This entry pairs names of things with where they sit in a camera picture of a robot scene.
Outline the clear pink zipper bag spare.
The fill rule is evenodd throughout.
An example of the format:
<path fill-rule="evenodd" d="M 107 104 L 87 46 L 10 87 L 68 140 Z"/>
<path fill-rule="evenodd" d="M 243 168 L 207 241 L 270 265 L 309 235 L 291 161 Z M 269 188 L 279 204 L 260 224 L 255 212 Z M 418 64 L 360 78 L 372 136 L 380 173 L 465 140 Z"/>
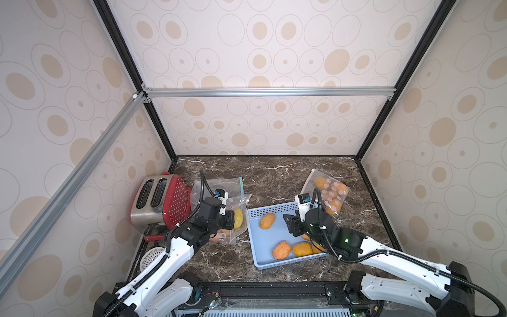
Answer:
<path fill-rule="evenodd" d="M 228 193 L 225 197 L 218 197 L 222 207 L 219 211 L 219 230 L 211 235 L 211 241 L 223 244 L 235 244 L 238 236 L 249 227 L 249 217 L 246 205 L 252 197 L 251 194 L 243 194 L 230 198 Z"/>

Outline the orange potato row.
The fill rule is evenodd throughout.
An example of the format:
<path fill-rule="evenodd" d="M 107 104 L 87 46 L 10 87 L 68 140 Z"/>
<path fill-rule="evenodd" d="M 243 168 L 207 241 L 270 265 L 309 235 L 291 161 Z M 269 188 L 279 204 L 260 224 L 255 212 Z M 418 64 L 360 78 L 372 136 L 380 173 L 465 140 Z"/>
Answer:
<path fill-rule="evenodd" d="M 273 213 L 265 214 L 260 221 L 260 228 L 262 230 L 268 230 L 273 225 L 276 216 Z"/>
<path fill-rule="evenodd" d="M 220 230 L 213 238 L 212 241 L 218 243 L 229 243 L 231 240 L 231 232 L 227 230 Z"/>

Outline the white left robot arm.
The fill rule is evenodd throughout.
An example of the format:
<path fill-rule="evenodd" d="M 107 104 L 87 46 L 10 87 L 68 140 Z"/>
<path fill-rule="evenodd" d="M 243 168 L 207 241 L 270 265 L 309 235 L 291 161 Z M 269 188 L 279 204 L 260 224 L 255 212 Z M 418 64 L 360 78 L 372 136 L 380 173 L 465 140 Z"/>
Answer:
<path fill-rule="evenodd" d="M 201 200 L 191 221 L 166 236 L 166 248 L 147 269 L 115 294 L 105 292 L 95 302 L 93 316 L 165 316 L 188 302 L 198 281 L 171 277 L 222 229 L 234 228 L 234 212 L 227 198 L 215 195 Z"/>

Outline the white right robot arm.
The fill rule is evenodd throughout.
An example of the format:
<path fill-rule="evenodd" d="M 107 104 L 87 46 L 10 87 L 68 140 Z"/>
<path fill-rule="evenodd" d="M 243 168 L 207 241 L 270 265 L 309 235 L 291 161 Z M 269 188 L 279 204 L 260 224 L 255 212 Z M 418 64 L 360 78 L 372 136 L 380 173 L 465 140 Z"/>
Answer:
<path fill-rule="evenodd" d="M 472 283 L 462 264 L 437 264 L 394 250 L 359 231 L 338 227 L 318 208 L 283 219 L 290 234 L 308 236 L 340 262 L 368 265 L 397 277 L 376 281 L 365 273 L 352 274 L 346 287 L 350 302 L 367 298 L 416 307 L 436 316 L 475 316 L 475 295 L 480 293 L 497 307 L 497 316 L 506 315 L 504 304 Z"/>

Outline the clear pink zipper bag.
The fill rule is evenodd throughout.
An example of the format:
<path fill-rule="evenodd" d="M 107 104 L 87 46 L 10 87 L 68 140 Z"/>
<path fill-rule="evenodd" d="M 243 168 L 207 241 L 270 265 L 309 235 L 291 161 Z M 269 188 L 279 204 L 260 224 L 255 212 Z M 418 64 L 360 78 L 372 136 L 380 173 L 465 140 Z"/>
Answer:
<path fill-rule="evenodd" d="M 323 206 L 326 213 L 333 218 L 338 218 L 345 198 L 349 195 L 350 189 L 338 179 L 327 175 L 319 170 L 312 169 L 301 190 L 301 194 L 312 195 L 315 188 L 321 191 Z"/>

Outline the orange potato back row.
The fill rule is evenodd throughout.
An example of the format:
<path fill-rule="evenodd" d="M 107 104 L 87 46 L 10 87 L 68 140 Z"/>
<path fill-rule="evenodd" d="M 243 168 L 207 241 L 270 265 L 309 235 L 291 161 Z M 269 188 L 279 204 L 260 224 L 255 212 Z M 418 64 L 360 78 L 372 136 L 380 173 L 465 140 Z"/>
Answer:
<path fill-rule="evenodd" d="M 260 221 L 260 228 L 262 230 L 268 230 L 273 225 L 276 216 L 273 213 L 265 214 Z"/>

